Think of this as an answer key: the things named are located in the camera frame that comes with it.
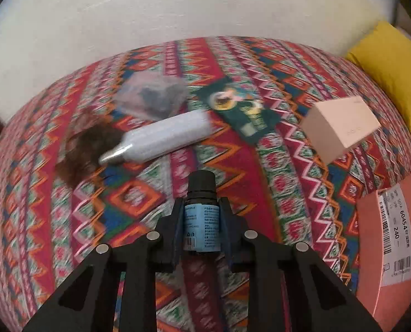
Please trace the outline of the small dark labelled bottle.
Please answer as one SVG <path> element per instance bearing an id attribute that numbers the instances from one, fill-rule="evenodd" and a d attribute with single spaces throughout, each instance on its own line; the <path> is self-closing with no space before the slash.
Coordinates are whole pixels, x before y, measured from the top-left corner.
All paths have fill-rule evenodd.
<path id="1" fill-rule="evenodd" d="M 184 200 L 184 250 L 220 252 L 220 207 L 215 174 L 197 170 L 188 177 Z"/>

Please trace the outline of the white LED corn bulb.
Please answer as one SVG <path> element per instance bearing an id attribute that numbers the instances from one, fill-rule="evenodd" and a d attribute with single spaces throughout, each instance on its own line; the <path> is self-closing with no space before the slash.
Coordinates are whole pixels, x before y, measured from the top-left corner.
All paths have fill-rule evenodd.
<path id="1" fill-rule="evenodd" d="M 118 145 L 99 157 L 99 164 L 142 164 L 202 141 L 213 133 L 209 114 L 194 110 L 156 121 L 123 135 Z"/>

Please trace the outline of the pink storage box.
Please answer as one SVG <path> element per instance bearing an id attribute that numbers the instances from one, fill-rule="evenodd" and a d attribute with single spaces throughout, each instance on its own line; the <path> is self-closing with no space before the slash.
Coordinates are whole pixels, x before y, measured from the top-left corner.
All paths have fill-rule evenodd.
<path id="1" fill-rule="evenodd" d="M 356 297 L 383 331 L 411 304 L 411 175 L 358 200 Z"/>

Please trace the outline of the patterned red bed cover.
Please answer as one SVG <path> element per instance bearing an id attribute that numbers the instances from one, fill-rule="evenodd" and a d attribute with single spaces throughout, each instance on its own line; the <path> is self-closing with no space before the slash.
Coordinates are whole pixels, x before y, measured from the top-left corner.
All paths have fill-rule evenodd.
<path id="1" fill-rule="evenodd" d="M 184 78 L 196 91 L 228 77 L 280 116 L 275 132 L 250 146 L 218 114 L 197 146 L 147 164 L 90 172 L 76 187 L 60 166 L 72 138 L 109 122 L 141 127 L 113 96 L 136 72 Z M 358 95 L 381 127 L 332 164 L 300 128 L 317 101 Z M 411 133 L 386 93 L 344 58 L 267 38 L 193 38 L 146 46 L 74 71 L 30 100 L 0 135 L 0 318 L 20 331 L 99 243 L 114 247 L 149 232 L 186 194 L 188 175 L 215 173 L 217 191 L 252 229 L 273 241 L 309 243 L 351 289 L 358 284 L 355 204 L 411 174 Z"/>

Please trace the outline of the brown fur pompom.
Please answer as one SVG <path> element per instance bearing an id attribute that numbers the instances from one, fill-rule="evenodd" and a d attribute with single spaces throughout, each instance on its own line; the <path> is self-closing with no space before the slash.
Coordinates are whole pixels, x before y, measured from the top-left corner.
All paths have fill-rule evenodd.
<path id="1" fill-rule="evenodd" d="M 97 115 L 92 107 L 84 108 L 64 145 L 64 158 L 56 164 L 56 175 L 75 189 L 100 168 L 101 155 L 116 147 L 123 135 L 108 118 Z"/>

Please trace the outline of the small pink carton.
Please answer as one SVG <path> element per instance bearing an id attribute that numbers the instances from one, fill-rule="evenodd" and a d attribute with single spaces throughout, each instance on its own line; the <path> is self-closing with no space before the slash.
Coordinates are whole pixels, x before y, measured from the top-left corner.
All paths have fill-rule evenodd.
<path id="1" fill-rule="evenodd" d="M 376 132 L 381 124 L 359 96 L 315 103 L 300 123 L 301 129 L 328 165 Z"/>

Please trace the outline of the green card packet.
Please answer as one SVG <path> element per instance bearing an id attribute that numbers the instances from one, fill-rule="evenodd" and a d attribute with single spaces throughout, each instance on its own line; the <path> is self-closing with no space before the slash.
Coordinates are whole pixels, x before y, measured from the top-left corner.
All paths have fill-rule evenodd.
<path id="1" fill-rule="evenodd" d="M 256 145 L 280 122 L 277 112 L 229 77 L 201 87 L 196 96 L 216 112 L 248 144 Z"/>

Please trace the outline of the clear plastic bag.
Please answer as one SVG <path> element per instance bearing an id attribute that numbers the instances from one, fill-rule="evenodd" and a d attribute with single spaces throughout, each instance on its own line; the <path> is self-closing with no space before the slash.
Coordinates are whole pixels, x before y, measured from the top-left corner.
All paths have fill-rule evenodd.
<path id="1" fill-rule="evenodd" d="M 160 121 L 177 115 L 189 91 L 178 76 L 140 71 L 129 77 L 114 94 L 118 111 L 147 121 Z"/>

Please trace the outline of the yellow cushion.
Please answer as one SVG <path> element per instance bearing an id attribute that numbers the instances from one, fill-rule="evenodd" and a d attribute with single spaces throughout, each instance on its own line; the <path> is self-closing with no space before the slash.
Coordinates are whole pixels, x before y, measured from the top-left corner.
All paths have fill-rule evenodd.
<path id="1" fill-rule="evenodd" d="M 386 21 L 354 45 L 346 59 L 383 89 L 411 133 L 411 40 Z"/>

